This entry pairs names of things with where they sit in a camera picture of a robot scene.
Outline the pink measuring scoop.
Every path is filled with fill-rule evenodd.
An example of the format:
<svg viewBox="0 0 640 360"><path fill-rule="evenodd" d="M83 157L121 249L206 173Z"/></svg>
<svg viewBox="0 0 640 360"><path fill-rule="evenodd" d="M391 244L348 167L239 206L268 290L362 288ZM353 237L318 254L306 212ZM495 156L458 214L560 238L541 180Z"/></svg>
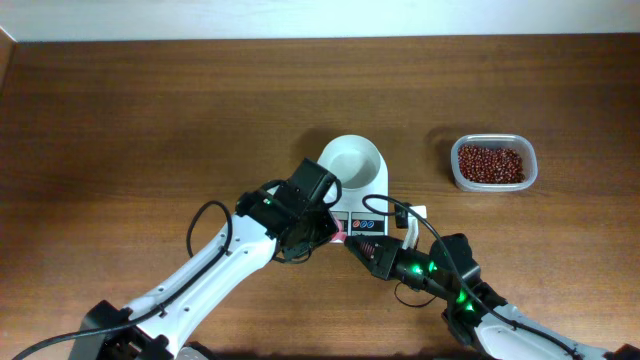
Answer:
<svg viewBox="0 0 640 360"><path fill-rule="evenodd" d="M335 244L343 244L347 237L347 233L344 231L344 226L341 220L336 219L335 223L338 231L332 235L330 242Z"/></svg>

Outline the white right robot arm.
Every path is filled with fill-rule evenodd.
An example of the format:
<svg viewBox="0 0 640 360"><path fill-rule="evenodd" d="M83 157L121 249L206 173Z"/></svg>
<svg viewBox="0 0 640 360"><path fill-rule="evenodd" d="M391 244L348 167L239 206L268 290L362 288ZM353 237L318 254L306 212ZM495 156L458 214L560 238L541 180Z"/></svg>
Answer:
<svg viewBox="0 0 640 360"><path fill-rule="evenodd" d="M463 234L445 236L427 253L389 236L349 236L346 247L369 272L446 301L442 313L452 336L491 359L637 359L626 344L606 350L574 341L527 318L481 279Z"/></svg>

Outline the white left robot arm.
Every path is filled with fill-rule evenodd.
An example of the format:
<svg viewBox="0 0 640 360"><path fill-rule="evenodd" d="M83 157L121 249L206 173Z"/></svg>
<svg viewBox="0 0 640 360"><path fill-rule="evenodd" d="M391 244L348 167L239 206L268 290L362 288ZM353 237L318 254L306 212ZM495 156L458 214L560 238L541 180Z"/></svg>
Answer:
<svg viewBox="0 0 640 360"><path fill-rule="evenodd" d="M339 231L330 212L337 180L273 180L243 194L223 229L155 289L122 309L92 308L73 359L175 359L199 324L244 279L271 261L296 263Z"/></svg>

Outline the white bowl on scale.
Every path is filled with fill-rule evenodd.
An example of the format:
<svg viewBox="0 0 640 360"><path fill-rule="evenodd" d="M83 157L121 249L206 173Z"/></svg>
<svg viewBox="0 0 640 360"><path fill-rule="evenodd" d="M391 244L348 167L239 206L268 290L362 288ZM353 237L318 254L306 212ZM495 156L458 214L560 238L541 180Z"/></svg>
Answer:
<svg viewBox="0 0 640 360"><path fill-rule="evenodd" d="M382 171L382 157L377 147L359 135L342 135L330 141L318 163L348 190L370 185Z"/></svg>

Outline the white digital kitchen scale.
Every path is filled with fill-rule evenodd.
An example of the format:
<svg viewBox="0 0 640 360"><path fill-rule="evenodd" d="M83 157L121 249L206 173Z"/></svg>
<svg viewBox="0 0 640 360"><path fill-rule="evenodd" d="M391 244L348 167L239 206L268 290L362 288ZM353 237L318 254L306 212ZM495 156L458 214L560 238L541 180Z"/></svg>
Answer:
<svg viewBox="0 0 640 360"><path fill-rule="evenodd" d="M382 171L374 182L355 190L348 190L342 186L341 199L331 211L342 221L344 231L348 235L387 235L388 219L365 207L362 199L371 194L387 195L388 190L388 169L382 158Z"/></svg>

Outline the clear plastic bean container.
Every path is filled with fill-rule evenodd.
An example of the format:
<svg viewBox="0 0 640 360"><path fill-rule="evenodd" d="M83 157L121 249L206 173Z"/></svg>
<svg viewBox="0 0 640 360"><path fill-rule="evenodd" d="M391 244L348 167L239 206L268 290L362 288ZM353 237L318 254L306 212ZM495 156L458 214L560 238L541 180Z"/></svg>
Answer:
<svg viewBox="0 0 640 360"><path fill-rule="evenodd" d="M458 139L450 152L457 187L468 192L514 192L538 177L531 143L514 134L473 134Z"/></svg>

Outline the red beans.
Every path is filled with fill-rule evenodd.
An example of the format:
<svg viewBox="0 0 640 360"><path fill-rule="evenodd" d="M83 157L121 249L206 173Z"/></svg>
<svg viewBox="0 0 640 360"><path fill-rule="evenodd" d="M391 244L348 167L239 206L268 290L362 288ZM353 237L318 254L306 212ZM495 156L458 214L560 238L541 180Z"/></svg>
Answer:
<svg viewBox="0 0 640 360"><path fill-rule="evenodd" d="M481 184L516 184L525 180L523 159L508 148L464 145L457 151L461 175Z"/></svg>

